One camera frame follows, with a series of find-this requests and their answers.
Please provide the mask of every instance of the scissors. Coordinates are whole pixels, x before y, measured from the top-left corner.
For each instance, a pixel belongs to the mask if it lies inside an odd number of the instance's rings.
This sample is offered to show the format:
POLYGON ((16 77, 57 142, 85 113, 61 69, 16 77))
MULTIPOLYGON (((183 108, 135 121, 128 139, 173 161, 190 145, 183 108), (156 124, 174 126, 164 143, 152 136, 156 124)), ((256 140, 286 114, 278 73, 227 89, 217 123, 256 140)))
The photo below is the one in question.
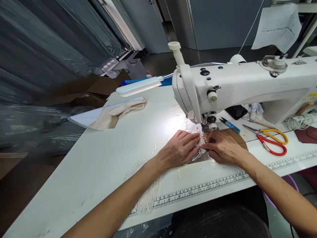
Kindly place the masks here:
POLYGON ((284 146, 284 144, 287 144, 288 143, 288 138, 287 136, 279 131, 279 130, 276 130, 276 129, 265 129, 265 130, 257 130, 257 129, 253 129, 252 127, 249 127, 249 126, 246 126, 244 124, 242 124, 245 128, 249 129, 250 131, 254 132, 255 134, 257 134, 257 138, 260 140, 260 142, 262 143, 262 146, 264 147, 264 149, 266 149, 268 152, 274 154, 274 155, 277 155, 277 156, 283 156, 287 153, 287 149, 286 147, 284 146), (281 141, 279 140, 278 138, 276 138, 275 136, 269 134, 268 132, 277 132, 278 134, 280 134, 285 141, 281 141), (271 137, 273 140, 275 141, 272 141, 272 140, 269 140, 265 137, 263 137, 262 135, 267 135, 269 137, 271 137), (274 145, 277 145, 279 147, 281 147, 283 149, 283 152, 282 153, 276 153, 274 151, 272 151, 266 144, 264 141, 267 141, 269 143, 272 143, 274 145))
POLYGON ((237 128, 235 125, 233 125, 231 122, 229 122, 228 120, 224 119, 223 117, 221 117, 222 119, 219 119, 223 124, 225 124, 226 126, 230 127, 231 129, 233 129, 235 132, 237 132, 238 134, 240 133, 240 129, 237 128))

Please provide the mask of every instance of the beige fabric piece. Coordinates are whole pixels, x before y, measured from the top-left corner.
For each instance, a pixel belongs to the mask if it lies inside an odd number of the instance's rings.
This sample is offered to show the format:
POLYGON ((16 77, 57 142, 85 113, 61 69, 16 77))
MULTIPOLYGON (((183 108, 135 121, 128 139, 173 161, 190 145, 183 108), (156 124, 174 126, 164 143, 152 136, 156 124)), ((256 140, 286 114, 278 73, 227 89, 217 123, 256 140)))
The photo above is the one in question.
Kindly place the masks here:
POLYGON ((131 110, 142 110, 147 101, 143 98, 138 101, 127 101, 124 104, 109 111, 108 106, 104 107, 96 121, 91 123, 88 127, 104 131, 112 129, 116 126, 118 120, 124 117, 131 110))

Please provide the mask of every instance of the person's left hand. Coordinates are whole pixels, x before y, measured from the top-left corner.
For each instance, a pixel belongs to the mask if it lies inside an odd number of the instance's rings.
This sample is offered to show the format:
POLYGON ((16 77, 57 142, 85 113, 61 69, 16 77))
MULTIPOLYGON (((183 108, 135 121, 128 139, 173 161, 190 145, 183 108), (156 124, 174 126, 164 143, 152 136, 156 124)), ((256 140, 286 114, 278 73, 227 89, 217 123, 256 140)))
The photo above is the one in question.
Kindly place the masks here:
POLYGON ((200 146, 194 146, 199 140, 199 132, 191 134, 178 130, 153 159, 163 171, 186 164, 198 154, 200 146))

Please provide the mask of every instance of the measuring tape strip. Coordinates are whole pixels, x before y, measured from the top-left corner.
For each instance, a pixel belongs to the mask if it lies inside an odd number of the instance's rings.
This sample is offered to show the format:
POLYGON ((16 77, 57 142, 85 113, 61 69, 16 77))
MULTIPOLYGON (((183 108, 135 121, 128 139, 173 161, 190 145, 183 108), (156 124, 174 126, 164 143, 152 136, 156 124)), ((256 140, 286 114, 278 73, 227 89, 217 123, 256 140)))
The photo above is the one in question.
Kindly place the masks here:
MULTIPOLYGON (((266 166, 272 171, 277 171, 314 158, 317 158, 317 150, 311 150, 296 156, 277 160, 266 164, 266 166)), ((153 209, 159 209, 161 207, 181 202, 186 199, 191 199, 250 179, 250 176, 245 171, 241 171, 238 173, 206 181, 200 184, 189 186, 177 191, 166 193, 164 195, 159 195, 156 197, 154 201, 153 209)), ((132 210, 131 213, 127 216, 127 218, 134 216, 136 216, 136 211, 132 210)))

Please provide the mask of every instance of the industrial sewing machine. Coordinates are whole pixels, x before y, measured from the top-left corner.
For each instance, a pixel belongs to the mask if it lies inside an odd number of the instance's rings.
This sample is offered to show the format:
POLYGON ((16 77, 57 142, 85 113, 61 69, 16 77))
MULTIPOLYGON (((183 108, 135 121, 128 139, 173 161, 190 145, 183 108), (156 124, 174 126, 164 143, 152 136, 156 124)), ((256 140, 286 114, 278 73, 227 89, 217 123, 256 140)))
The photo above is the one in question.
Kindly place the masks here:
MULTIPOLYGON (((317 100, 317 57, 286 59, 265 56, 247 63, 235 55, 224 65, 190 67, 179 42, 170 42, 177 68, 174 96, 188 118, 215 130, 216 114, 234 105, 263 102, 263 117, 278 124, 293 116, 308 101, 317 100)), ((166 77, 153 77, 118 88, 123 97, 161 85, 166 77)))

